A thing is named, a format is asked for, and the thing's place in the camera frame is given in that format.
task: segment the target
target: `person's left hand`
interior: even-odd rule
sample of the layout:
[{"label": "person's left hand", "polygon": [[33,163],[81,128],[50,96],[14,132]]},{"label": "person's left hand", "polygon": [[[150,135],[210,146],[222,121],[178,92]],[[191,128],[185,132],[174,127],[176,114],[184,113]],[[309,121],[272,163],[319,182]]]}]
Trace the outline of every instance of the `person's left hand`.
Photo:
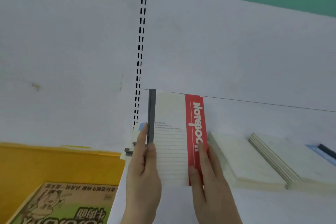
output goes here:
[{"label": "person's left hand", "polygon": [[147,123],[142,128],[126,177],[126,209],[121,224],[152,224],[161,199],[154,143],[145,147]]}]

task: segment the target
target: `white wall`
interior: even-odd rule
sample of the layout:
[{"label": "white wall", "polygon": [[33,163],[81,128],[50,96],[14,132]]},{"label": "white wall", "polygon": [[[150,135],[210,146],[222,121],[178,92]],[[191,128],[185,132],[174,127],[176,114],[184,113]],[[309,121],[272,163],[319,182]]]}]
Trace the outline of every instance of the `white wall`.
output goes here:
[{"label": "white wall", "polygon": [[140,0],[0,4],[0,140],[122,151]]}]

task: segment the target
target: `red and white notebook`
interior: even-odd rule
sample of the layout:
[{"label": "red and white notebook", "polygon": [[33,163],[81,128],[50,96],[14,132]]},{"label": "red and white notebook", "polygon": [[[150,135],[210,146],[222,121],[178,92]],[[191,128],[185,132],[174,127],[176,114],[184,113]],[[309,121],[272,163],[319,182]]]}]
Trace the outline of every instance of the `red and white notebook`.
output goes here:
[{"label": "red and white notebook", "polygon": [[157,149],[162,185],[190,185],[189,166],[202,176],[198,145],[208,147],[203,98],[149,90],[148,111],[148,142]]}]

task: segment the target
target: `cartoon character on box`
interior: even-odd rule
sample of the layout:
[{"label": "cartoon character on box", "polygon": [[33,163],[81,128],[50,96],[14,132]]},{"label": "cartoon character on box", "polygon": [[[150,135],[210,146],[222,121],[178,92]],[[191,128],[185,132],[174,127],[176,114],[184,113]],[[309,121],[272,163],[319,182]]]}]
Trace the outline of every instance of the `cartoon character on box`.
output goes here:
[{"label": "cartoon character on box", "polygon": [[26,216],[31,217],[33,220],[40,220],[53,212],[56,205],[61,207],[64,199],[61,200],[61,190],[50,190],[47,194],[43,193],[36,202],[27,209]]}]

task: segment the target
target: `person's right hand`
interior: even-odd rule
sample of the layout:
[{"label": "person's right hand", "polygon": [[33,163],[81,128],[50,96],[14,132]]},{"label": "person's right hand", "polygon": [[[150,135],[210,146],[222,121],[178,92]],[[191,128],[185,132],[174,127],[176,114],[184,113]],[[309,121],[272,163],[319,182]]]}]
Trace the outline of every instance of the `person's right hand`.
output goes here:
[{"label": "person's right hand", "polygon": [[189,168],[194,209],[199,224],[242,224],[230,187],[226,182],[219,159],[209,146],[209,157],[202,143],[199,158],[204,189],[200,175],[193,166]]}]

